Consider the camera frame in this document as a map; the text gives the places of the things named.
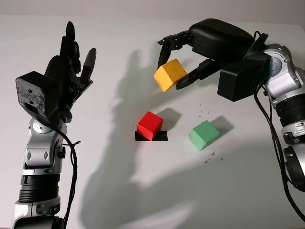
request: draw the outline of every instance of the screw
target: screw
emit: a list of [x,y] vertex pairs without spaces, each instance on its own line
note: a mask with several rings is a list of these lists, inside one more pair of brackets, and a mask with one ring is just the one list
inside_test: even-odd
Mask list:
[[31,157],[32,157],[32,154],[31,154],[31,152],[29,151],[29,152],[28,152],[28,156],[27,156],[28,160],[30,160]]

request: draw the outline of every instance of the wooden block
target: wooden block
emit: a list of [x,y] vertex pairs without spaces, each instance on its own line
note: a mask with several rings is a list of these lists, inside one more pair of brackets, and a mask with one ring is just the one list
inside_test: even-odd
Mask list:
[[137,131],[143,137],[152,141],[162,127],[163,119],[148,111],[138,122]]
[[191,130],[188,138],[197,149],[202,150],[216,140],[219,135],[219,131],[209,121],[204,121]]
[[177,59],[162,65],[154,74],[154,79],[165,92],[187,75]]

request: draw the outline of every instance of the wire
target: wire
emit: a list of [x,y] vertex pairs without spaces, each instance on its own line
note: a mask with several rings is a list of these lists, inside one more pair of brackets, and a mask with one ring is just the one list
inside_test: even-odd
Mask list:
[[76,181],[77,181],[77,156],[76,156],[76,152],[75,152],[75,145],[79,144],[80,141],[72,144],[72,142],[70,141],[70,139],[60,130],[58,129],[54,129],[60,136],[63,137],[63,139],[67,142],[67,144],[63,144],[64,146],[69,146],[71,149],[71,153],[70,153],[70,159],[71,159],[71,163],[73,166],[73,175],[72,175],[72,181],[71,181],[71,188],[70,188],[70,194],[69,194],[69,200],[68,200],[68,206],[67,206],[67,212],[65,214],[65,217],[63,218],[64,221],[64,228],[67,227],[67,222],[68,222],[68,218],[69,218],[69,214],[70,214],[70,209],[71,209],[71,205],[74,199],[74,194],[75,194],[75,187],[76,187]]
[[257,34],[258,34],[259,37],[261,36],[261,33],[259,31],[255,31],[255,33],[254,33],[254,40],[256,40],[256,35]]
[[257,94],[258,94],[259,90],[261,88],[264,88],[263,85],[264,84],[262,83],[257,87],[257,90],[254,94],[254,99],[255,99],[258,107],[262,111],[263,115],[265,116],[265,118],[266,118],[266,120],[267,120],[267,122],[270,126],[272,141],[273,141],[273,144],[274,144],[274,150],[275,150],[275,153],[276,153],[277,161],[278,161],[279,166],[280,166],[281,175],[282,175],[282,182],[283,182],[284,191],[285,191],[285,194],[287,196],[287,199],[288,199],[289,203],[291,204],[291,206],[293,207],[293,209],[295,210],[295,212],[298,214],[298,216],[305,222],[305,215],[301,212],[299,207],[296,205],[296,203],[294,202],[294,200],[293,200],[293,198],[292,198],[292,196],[289,192],[288,182],[290,182],[292,185],[294,185],[294,184],[286,174],[285,160],[284,160],[284,154],[283,154],[283,151],[282,151],[281,143],[279,141],[279,138],[277,136],[275,128],[272,124],[272,105],[271,105],[271,102],[269,101],[269,103],[270,103],[270,117],[269,117],[266,110],[263,108],[262,104],[260,103],[260,101],[257,97]]

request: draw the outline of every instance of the white background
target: white background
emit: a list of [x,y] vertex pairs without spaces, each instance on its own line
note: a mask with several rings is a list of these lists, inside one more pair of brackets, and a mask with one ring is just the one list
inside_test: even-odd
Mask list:
[[[283,192],[269,128],[249,97],[233,103],[217,95],[219,74],[185,90],[162,93],[153,79],[165,35],[186,30],[198,20],[120,17],[0,16],[2,183],[0,226],[9,227],[18,198],[23,149],[30,117],[18,105],[15,78],[44,73],[59,53],[71,20],[81,62],[97,48],[92,87],[72,109],[68,136],[77,146],[79,176],[69,228],[200,229],[301,228]],[[240,22],[254,33],[268,33],[305,63],[305,33],[300,26]],[[185,47],[172,55],[189,72],[204,58]],[[261,96],[263,104],[268,102]],[[164,117],[169,142],[135,142],[136,123],[147,111]],[[189,131],[209,120],[223,136],[199,152]],[[275,125],[281,126],[275,118]],[[63,163],[60,182],[63,217],[71,165]],[[292,189],[300,207],[304,195]]]
[[0,0],[0,14],[296,24],[305,29],[305,0]]

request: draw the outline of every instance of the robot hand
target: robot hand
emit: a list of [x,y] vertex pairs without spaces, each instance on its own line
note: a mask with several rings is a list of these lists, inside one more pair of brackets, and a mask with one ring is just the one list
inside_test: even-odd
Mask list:
[[68,22],[60,55],[50,60],[45,74],[31,72],[16,79],[19,104],[41,124],[55,128],[60,120],[69,123],[72,105],[92,84],[95,48],[89,51],[81,76],[77,77],[81,71],[79,57],[74,25]]
[[[32,116],[30,140],[25,149],[21,190],[15,203],[12,229],[64,229],[67,226],[77,179],[77,157],[66,136],[70,109],[92,84],[96,50],[89,51],[80,77],[80,51],[72,22],[62,38],[60,55],[54,56],[44,75],[31,72],[16,79],[19,104]],[[58,195],[66,140],[71,148],[73,176],[67,212],[62,219]]]
[[[158,68],[167,63],[171,51],[188,44],[192,46],[193,52],[208,59],[182,78],[176,85],[177,90],[220,70],[220,96],[237,101],[254,95],[270,125],[286,196],[296,213],[305,221],[305,216],[294,203],[288,189],[289,182],[305,192],[305,71],[294,66],[291,53],[285,46],[265,45],[267,37],[267,34],[258,31],[253,37],[226,22],[206,19],[192,25],[188,31],[164,37],[158,42],[162,45]],[[289,145],[284,150],[271,116],[268,116],[258,100],[257,93],[261,88],[264,88],[270,105],[280,117],[282,134]]]

